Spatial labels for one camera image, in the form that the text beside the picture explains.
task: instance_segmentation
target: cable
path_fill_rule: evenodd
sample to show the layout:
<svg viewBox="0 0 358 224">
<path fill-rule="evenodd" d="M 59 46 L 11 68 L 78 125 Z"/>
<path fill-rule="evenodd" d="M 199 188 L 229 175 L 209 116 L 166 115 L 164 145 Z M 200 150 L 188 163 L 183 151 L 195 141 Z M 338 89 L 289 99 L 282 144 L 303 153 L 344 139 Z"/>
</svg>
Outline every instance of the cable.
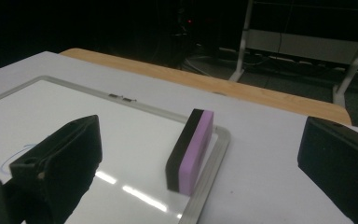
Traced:
<svg viewBox="0 0 358 224">
<path fill-rule="evenodd" d="M 188 66 L 190 66 L 191 68 L 193 68 L 194 70 L 198 71 L 199 73 L 208 76 L 208 77 L 213 77 L 211 76 L 209 73 L 202 71 L 201 69 L 199 69 L 198 67 L 194 66 L 187 58 L 186 58 L 186 63 Z"/>
</svg>

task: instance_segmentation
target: table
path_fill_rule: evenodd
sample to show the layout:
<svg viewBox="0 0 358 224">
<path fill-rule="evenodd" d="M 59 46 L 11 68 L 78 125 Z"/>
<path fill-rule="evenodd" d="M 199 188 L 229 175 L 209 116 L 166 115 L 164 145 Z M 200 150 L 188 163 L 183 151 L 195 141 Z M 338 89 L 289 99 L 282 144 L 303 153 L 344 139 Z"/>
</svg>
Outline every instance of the table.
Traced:
<svg viewBox="0 0 358 224">
<path fill-rule="evenodd" d="M 339 105 L 294 96 L 283 92 L 270 91 L 249 85 L 243 85 L 218 78 L 199 76 L 185 71 L 157 66 L 150 63 L 136 62 L 86 49 L 68 49 L 62 52 L 61 55 L 149 77 L 160 78 L 170 82 L 235 97 L 261 105 L 269 105 L 302 115 L 329 119 L 343 124 L 351 124 L 351 118 L 348 112 L 344 107 Z"/>
<path fill-rule="evenodd" d="M 71 52 L 92 63 L 65 56 Z M 307 115 L 350 123 L 342 107 L 83 49 L 42 52 L 1 68 L 0 94 L 39 76 L 185 116 L 196 107 L 212 110 L 231 141 L 201 224 L 351 223 L 296 160 Z"/>
</svg>

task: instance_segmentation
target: floor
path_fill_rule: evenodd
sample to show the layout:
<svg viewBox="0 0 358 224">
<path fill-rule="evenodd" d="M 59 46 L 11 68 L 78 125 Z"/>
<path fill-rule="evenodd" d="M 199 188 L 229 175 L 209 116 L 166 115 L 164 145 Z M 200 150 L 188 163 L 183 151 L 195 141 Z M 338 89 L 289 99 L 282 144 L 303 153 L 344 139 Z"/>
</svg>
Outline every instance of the floor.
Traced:
<svg viewBox="0 0 358 224">
<path fill-rule="evenodd" d="M 237 53 L 220 49 L 210 56 L 198 46 L 181 64 L 181 69 L 210 77 L 229 79 L 234 72 Z M 245 54 L 245 74 L 240 83 L 332 103 L 332 88 L 344 78 L 343 68 L 324 64 L 294 62 L 274 55 Z M 358 74 L 346 93 L 346 108 L 352 124 L 358 127 Z"/>
</svg>

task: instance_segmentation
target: dark background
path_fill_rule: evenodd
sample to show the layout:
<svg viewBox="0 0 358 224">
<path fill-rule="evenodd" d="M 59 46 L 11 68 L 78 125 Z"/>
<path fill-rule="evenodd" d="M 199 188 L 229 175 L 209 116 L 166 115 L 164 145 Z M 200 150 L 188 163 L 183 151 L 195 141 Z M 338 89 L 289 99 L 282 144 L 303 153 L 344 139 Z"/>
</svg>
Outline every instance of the dark background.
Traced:
<svg viewBox="0 0 358 224">
<path fill-rule="evenodd" d="M 175 67 L 195 44 L 212 55 L 218 48 L 237 49 L 246 4 L 0 0 L 0 67 L 70 48 Z M 251 28 L 358 41 L 358 0 L 256 1 Z"/>
</svg>

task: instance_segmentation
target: wooden table edge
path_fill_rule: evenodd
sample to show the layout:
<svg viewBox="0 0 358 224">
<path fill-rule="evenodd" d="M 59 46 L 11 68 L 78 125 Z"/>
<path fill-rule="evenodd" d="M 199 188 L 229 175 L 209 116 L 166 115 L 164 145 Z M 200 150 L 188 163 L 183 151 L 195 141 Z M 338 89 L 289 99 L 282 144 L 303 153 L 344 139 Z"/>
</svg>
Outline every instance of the wooden table edge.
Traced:
<svg viewBox="0 0 358 224">
<path fill-rule="evenodd" d="M 223 94 L 237 99 L 268 105 L 301 115 L 328 119 L 351 125 L 351 118 L 345 108 L 310 98 L 295 96 L 279 91 L 266 90 L 214 77 L 205 77 L 181 70 L 119 58 L 86 49 L 68 49 L 61 55 L 96 63 L 139 75 L 163 79 L 192 88 Z"/>
</svg>

